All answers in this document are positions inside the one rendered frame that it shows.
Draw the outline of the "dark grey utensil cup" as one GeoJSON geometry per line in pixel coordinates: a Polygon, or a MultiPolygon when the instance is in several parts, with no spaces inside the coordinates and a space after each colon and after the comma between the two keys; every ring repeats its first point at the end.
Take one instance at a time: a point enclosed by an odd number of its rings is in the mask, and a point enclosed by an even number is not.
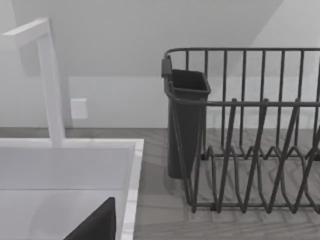
{"type": "MultiPolygon", "coordinates": [[[[208,99],[211,87],[204,73],[200,71],[173,69],[172,83],[174,95],[179,99],[199,101],[208,99]]],[[[186,173],[191,175],[198,142],[200,107],[197,105],[177,104],[176,113],[180,129],[182,150],[186,173]]],[[[174,129],[173,114],[168,113],[168,176],[181,179],[178,144],[174,129]]]]}

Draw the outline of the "tall white tap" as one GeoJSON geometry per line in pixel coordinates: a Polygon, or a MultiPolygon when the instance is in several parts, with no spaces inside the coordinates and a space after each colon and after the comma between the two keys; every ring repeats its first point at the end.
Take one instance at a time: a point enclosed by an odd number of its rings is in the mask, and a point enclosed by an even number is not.
{"type": "Polygon", "coordinates": [[[66,140],[56,51],[50,19],[37,18],[0,35],[0,47],[18,49],[37,42],[48,138],[0,138],[0,148],[61,148],[66,140]]]}

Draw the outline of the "white sink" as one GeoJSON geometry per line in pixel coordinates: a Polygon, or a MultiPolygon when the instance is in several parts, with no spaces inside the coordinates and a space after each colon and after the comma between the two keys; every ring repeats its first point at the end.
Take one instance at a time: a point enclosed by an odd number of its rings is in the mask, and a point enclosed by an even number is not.
{"type": "Polygon", "coordinates": [[[109,197],[115,240],[134,240],[143,139],[66,138],[0,148],[0,240],[64,240],[109,197]]]}

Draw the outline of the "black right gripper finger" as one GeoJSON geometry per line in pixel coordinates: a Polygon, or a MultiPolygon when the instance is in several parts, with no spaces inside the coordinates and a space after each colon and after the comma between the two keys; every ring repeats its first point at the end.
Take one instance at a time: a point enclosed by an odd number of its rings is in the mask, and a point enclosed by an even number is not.
{"type": "Polygon", "coordinates": [[[116,240],[116,199],[105,200],[63,240],[116,240]]]}

